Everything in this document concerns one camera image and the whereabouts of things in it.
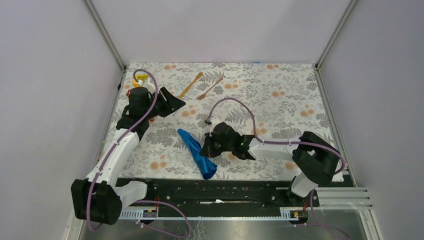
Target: white wall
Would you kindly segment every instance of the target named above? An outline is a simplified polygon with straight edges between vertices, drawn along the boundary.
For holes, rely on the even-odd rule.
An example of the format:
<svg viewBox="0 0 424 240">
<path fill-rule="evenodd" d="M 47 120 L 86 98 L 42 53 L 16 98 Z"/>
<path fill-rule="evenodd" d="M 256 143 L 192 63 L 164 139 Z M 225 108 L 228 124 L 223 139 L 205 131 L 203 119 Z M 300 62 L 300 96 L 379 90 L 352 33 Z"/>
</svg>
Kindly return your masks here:
<svg viewBox="0 0 424 240">
<path fill-rule="evenodd" d="M 424 1 L 362 0 L 322 68 L 385 240 L 422 239 Z"/>
<path fill-rule="evenodd" d="M 315 63 L 349 0 L 94 0 L 126 63 Z"/>
<path fill-rule="evenodd" d="M 0 44 L 0 239 L 58 240 L 120 70 L 82 0 L 2 0 Z"/>
</svg>

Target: blue cloth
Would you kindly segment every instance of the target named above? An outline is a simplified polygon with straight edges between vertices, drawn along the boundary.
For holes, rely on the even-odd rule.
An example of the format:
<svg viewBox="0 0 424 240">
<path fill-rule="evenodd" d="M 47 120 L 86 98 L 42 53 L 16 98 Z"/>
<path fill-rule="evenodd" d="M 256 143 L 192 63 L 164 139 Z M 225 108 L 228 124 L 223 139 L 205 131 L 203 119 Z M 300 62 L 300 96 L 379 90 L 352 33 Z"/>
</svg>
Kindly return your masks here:
<svg viewBox="0 0 424 240">
<path fill-rule="evenodd" d="M 196 162 L 198 168 L 200 169 L 200 173 L 203 176 L 203 179 L 208 180 L 214 176 L 217 172 L 217 165 L 209 160 L 209 158 L 205 156 L 200 156 L 200 150 L 202 146 L 193 136 L 181 128 L 177 130 L 178 134 L 181 136 L 185 145 L 187 145 L 188 150 L 191 155 L 193 155 L 194 161 Z"/>
</svg>

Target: floral tablecloth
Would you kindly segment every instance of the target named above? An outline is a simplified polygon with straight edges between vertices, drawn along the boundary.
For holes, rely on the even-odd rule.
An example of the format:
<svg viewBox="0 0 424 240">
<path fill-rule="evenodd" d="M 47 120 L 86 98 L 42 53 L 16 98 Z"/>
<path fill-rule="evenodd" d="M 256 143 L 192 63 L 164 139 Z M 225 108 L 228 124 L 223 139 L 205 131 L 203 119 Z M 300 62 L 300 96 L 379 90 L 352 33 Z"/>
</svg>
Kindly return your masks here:
<svg viewBox="0 0 424 240">
<path fill-rule="evenodd" d="M 312 131 L 333 143 L 330 123 L 324 111 L 311 64 L 258 63 L 131 63 L 125 73 L 117 107 L 105 145 L 115 134 L 115 126 L 128 104 L 126 92 L 133 88 L 133 72 L 151 72 L 159 85 L 178 96 L 198 75 L 203 76 L 182 98 L 186 105 L 165 118 L 156 117 L 120 173 L 123 178 L 201 179 L 200 171 L 184 142 L 181 128 L 203 144 L 203 122 L 211 107 L 225 97 L 237 98 L 253 110 L 257 132 L 265 139 L 286 139 Z M 223 80 L 205 99 L 204 93 L 219 78 Z M 222 102 L 213 116 L 226 121 L 240 134 L 252 134 L 249 114 L 234 101 Z M 218 166 L 212 179 L 291 181 L 300 169 L 281 159 L 240 160 L 225 152 L 211 159 Z M 341 173 L 334 181 L 342 181 Z"/>
</svg>

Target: yellow object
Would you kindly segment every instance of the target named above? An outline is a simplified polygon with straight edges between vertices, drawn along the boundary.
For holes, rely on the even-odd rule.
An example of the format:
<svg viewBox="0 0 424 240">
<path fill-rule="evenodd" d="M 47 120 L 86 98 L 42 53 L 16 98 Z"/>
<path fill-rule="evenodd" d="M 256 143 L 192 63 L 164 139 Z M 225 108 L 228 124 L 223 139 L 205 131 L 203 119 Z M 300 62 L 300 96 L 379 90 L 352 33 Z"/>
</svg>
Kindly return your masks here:
<svg viewBox="0 0 424 240">
<path fill-rule="evenodd" d="M 144 81 L 146 81 L 146 79 L 149 77 L 148 74 L 139 74 L 139 75 L 135 75 L 135 78 L 137 80 L 141 80 L 143 83 Z M 142 87 L 142 85 L 140 85 L 135 79 L 132 80 L 132 85 L 134 85 L 134 87 Z"/>
<path fill-rule="evenodd" d="M 186 93 L 190 90 L 193 84 L 195 84 L 195 82 L 199 80 L 201 76 L 203 76 L 203 72 L 199 72 L 196 78 L 184 89 L 184 91 L 182 91 L 182 93 L 178 96 L 178 98 L 181 99 L 182 97 L 184 97 L 184 95 L 186 95 Z"/>
</svg>

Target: yellow label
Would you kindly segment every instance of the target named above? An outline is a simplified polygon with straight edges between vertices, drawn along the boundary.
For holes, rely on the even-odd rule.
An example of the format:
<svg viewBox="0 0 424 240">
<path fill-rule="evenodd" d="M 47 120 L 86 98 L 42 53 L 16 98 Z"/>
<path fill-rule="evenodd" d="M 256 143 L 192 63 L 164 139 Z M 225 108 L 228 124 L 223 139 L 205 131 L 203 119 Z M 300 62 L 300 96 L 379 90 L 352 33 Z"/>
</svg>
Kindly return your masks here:
<svg viewBox="0 0 424 240">
<path fill-rule="evenodd" d="M 135 75 L 135 78 L 137 79 L 137 80 L 141 80 L 141 81 L 145 81 L 147 78 L 149 77 L 149 75 L 147 75 L 147 74 L 140 74 L 140 75 Z"/>
</svg>

